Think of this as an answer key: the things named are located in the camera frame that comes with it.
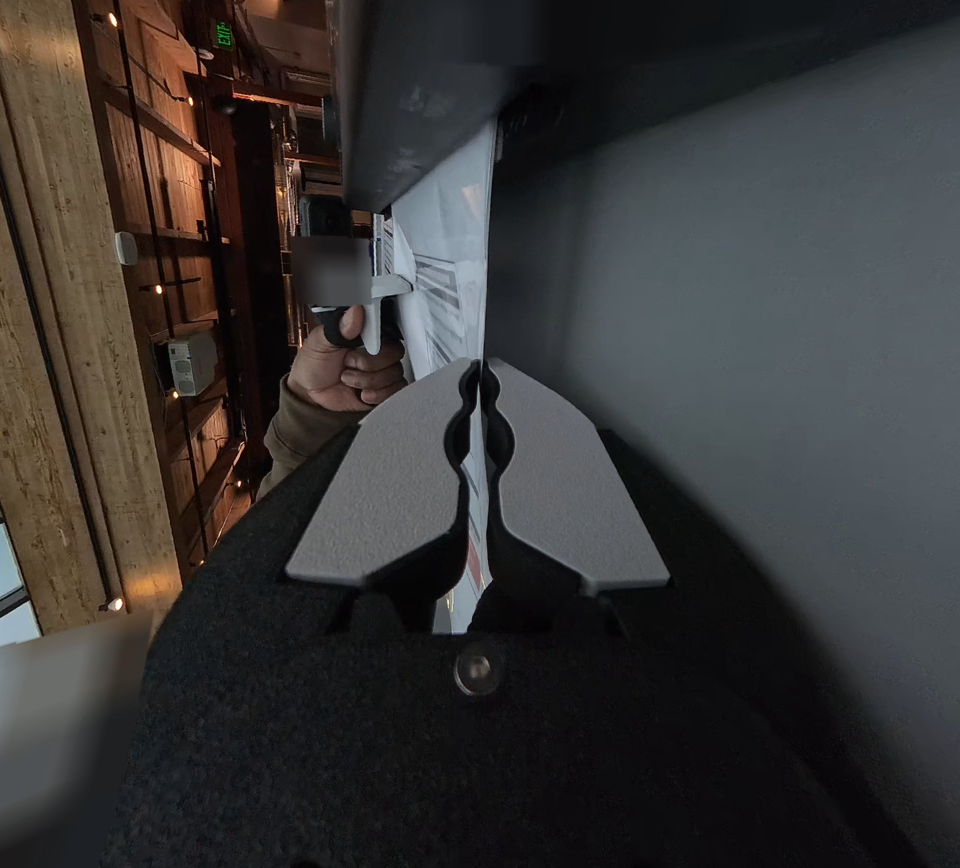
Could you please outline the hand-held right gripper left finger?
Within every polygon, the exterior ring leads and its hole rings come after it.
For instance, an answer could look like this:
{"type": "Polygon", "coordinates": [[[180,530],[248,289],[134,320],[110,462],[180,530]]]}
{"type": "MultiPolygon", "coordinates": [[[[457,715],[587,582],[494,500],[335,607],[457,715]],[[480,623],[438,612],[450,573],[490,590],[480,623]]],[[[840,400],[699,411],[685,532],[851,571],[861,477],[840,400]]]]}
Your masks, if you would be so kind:
{"type": "Polygon", "coordinates": [[[430,632],[469,556],[463,464],[481,371],[455,360],[358,426],[285,566],[288,578],[382,595],[404,626],[430,632]]]}

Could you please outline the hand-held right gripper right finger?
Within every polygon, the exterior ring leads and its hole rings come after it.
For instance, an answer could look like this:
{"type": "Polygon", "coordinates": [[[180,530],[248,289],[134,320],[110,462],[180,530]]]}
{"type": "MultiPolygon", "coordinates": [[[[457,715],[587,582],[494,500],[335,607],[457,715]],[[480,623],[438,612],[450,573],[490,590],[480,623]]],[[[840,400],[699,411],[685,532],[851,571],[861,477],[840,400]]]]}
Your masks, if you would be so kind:
{"type": "Polygon", "coordinates": [[[519,598],[658,589],[670,573],[594,424],[500,359],[484,365],[487,562],[519,598]]]}

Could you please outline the laminating pouch with paper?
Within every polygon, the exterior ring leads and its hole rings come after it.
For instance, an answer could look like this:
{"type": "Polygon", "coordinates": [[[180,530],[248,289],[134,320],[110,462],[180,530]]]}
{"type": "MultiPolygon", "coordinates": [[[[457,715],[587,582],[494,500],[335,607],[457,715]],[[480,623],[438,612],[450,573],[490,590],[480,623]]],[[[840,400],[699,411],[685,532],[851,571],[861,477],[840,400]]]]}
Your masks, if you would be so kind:
{"type": "MultiPolygon", "coordinates": [[[[497,140],[497,122],[489,120],[391,206],[392,269],[413,287],[398,299],[398,311],[415,380],[458,359],[483,358],[497,140]]],[[[438,602],[435,626],[439,633],[454,635],[468,631],[490,582],[489,492],[479,406],[471,414],[463,468],[470,485],[465,569],[438,602]]]]}

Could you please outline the black laminator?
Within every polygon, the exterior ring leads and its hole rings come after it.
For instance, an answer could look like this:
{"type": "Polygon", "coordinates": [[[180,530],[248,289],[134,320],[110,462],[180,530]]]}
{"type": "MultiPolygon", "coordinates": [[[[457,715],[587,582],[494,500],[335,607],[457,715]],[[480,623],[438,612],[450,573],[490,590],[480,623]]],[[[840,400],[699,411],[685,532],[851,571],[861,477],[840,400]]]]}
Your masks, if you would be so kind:
{"type": "Polygon", "coordinates": [[[958,18],[958,0],[327,0],[344,202],[499,120],[538,169],[958,18]]]}

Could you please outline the person's left forearm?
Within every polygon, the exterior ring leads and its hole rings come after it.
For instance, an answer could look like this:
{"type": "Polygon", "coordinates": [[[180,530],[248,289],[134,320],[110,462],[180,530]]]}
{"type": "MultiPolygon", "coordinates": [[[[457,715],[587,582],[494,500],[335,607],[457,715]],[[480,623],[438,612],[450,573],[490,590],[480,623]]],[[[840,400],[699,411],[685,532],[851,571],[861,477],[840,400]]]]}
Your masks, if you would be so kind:
{"type": "Polygon", "coordinates": [[[278,411],[265,436],[271,464],[257,489],[258,501],[318,454],[340,431],[358,424],[370,410],[330,410],[294,394],[288,381],[285,375],[280,382],[278,411]]]}

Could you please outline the person's left hand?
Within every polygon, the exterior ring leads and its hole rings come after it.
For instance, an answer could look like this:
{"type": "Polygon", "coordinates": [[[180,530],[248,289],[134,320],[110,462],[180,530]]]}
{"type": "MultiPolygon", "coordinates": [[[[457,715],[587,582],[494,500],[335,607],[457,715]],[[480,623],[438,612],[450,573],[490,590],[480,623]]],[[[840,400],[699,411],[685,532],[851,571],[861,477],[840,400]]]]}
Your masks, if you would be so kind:
{"type": "Polygon", "coordinates": [[[402,341],[383,338],[378,353],[371,354],[363,344],[330,341],[321,316],[317,319],[286,376],[293,396],[332,412],[363,413],[407,385],[402,341]]]}

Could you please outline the white wall speaker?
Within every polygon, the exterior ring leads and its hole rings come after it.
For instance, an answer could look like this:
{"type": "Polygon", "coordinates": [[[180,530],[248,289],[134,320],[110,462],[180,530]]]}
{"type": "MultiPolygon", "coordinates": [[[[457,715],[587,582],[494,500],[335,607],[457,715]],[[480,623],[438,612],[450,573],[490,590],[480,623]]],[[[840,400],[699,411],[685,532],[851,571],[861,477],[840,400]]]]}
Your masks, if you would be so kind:
{"type": "Polygon", "coordinates": [[[167,342],[173,390],[178,397],[197,397],[215,382],[218,349],[209,329],[167,342]]]}

